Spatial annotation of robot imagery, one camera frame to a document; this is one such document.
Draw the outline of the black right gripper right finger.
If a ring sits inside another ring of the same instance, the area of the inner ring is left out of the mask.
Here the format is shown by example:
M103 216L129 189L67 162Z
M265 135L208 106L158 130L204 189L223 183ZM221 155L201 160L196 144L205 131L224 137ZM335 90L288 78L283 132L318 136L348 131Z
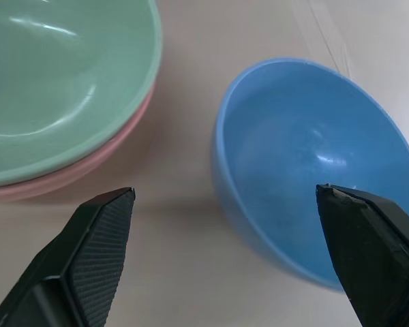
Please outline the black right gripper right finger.
M362 327L409 327L409 215L372 193L317 185L333 268Z

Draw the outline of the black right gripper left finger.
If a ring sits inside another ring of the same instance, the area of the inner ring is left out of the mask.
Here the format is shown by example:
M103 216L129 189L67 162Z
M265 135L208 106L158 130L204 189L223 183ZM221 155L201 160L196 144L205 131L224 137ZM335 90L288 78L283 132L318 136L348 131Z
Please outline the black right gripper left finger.
M136 194L82 203L0 304L0 327L105 327L123 272Z

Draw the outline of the pink bowl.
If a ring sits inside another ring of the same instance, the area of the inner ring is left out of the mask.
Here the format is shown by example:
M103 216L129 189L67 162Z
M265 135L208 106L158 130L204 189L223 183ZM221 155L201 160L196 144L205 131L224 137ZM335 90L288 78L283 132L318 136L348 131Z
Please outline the pink bowl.
M0 187L0 202L11 202L40 196L65 187L94 171L124 143L139 124L151 102L154 89L154 87L151 87L132 118L106 144L90 155L60 170L21 183Z

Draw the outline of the blue bowl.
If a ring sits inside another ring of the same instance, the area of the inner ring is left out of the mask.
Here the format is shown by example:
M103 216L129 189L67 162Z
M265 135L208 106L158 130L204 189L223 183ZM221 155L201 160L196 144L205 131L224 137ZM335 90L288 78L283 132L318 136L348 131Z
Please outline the blue bowl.
M376 194L409 215L409 145L391 117L345 76L312 61L268 59L222 100L211 145L219 203L270 263L341 291L316 186Z

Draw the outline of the green bowl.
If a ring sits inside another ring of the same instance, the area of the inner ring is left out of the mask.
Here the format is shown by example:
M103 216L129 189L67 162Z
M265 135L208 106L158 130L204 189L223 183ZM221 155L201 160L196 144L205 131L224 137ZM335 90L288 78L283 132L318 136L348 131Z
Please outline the green bowl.
M161 57L155 0L0 0L0 187L109 141Z

